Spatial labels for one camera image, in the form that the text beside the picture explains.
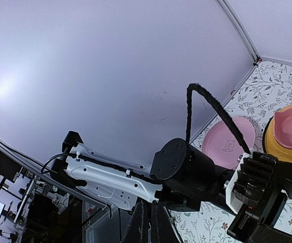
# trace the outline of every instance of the floral wallpaper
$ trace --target floral wallpaper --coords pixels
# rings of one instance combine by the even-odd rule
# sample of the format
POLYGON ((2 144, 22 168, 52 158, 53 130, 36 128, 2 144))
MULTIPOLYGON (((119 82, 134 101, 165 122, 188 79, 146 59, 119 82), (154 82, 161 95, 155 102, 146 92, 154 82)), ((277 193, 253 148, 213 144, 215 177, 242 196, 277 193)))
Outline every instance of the floral wallpaper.
MULTIPOLYGON (((256 129, 254 149, 263 151, 263 130, 274 111, 292 104, 292 67, 263 61, 226 105, 231 116, 249 119, 256 129)), ((201 150, 202 141, 214 121, 195 139, 193 146, 201 150)), ((202 202, 200 212, 171 212, 184 243, 234 243, 227 235, 234 216, 209 202, 202 202)), ((288 200, 275 228, 292 234, 292 200, 288 200)))

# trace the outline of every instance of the yellow bowl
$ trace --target yellow bowl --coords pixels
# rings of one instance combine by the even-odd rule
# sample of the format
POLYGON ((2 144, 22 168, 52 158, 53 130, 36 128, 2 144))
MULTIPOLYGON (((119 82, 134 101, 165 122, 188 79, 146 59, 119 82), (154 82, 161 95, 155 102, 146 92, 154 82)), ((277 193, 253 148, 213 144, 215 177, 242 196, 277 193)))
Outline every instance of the yellow bowl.
MULTIPOLYGON (((289 105, 281 111, 285 111, 291 108, 292 105, 289 105)), ((274 128, 274 118, 272 118, 267 126, 265 127, 263 135, 263 149, 264 152, 276 156, 280 161, 286 161, 292 163, 292 149, 282 147, 274 138, 273 135, 274 128)))

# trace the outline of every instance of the black cable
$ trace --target black cable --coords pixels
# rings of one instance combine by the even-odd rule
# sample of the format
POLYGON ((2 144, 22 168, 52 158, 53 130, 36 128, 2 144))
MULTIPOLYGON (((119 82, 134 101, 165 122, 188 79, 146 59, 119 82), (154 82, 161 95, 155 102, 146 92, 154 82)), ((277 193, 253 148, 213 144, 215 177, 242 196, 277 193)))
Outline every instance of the black cable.
POLYGON ((222 121, 227 125, 228 129, 235 136, 239 145, 242 147, 243 151, 246 153, 251 153, 248 145, 243 139, 243 135, 236 124, 233 122, 230 115, 222 107, 218 100, 216 100, 205 88, 199 84, 190 84, 187 88, 187 126, 186 126, 186 142, 190 142, 191 137, 191 120, 192 120, 192 91, 196 91, 202 95, 206 101, 213 107, 217 114, 221 117, 222 121))
POLYGON ((119 236, 120 236, 120 242, 122 241, 122 226, 121 226, 121 209, 118 209, 119 214, 119 236))
POLYGON ((46 174, 46 173, 49 173, 49 172, 55 172, 55 171, 52 171, 50 169, 47 169, 47 166, 54 159, 59 158, 59 157, 63 157, 63 156, 76 156, 76 154, 75 153, 59 153, 57 155, 52 156, 49 160, 47 160, 47 162, 41 168, 41 171, 40 171, 41 174, 43 175, 43 174, 46 174))

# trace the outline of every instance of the black cylindrical motor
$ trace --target black cylindrical motor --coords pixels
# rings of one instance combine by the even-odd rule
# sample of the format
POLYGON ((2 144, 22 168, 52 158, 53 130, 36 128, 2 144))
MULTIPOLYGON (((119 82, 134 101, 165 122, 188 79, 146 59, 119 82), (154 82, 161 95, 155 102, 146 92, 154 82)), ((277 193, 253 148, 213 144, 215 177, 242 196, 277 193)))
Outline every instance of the black cylindrical motor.
MULTIPOLYGON (((181 138, 168 142, 154 157, 150 177, 168 187, 169 193, 179 198, 183 211, 196 210, 187 207, 211 201, 216 206, 231 212, 225 203, 224 184, 234 171, 214 164, 212 159, 181 138)), ((167 195, 162 198, 174 198, 167 195)))

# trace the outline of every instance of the black bracket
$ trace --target black bracket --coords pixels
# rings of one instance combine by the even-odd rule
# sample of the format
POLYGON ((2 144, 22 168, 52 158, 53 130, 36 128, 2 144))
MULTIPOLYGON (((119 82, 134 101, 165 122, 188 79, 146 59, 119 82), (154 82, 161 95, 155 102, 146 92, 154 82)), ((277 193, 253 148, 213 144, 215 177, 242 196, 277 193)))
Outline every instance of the black bracket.
POLYGON ((292 235, 273 228, 287 197, 292 199, 292 163, 254 152, 253 159, 244 159, 233 192, 244 205, 228 235, 241 242, 292 243, 292 235))
MULTIPOLYGON (((79 143, 83 143, 80 135, 77 132, 69 131, 62 144, 62 152, 69 153, 72 147, 76 147, 79 143)), ((72 189, 75 189, 77 186, 86 186, 87 182, 85 180, 73 179, 65 173, 64 170, 68 166, 66 158, 64 156, 60 159, 55 159, 50 171, 51 178, 72 189)))

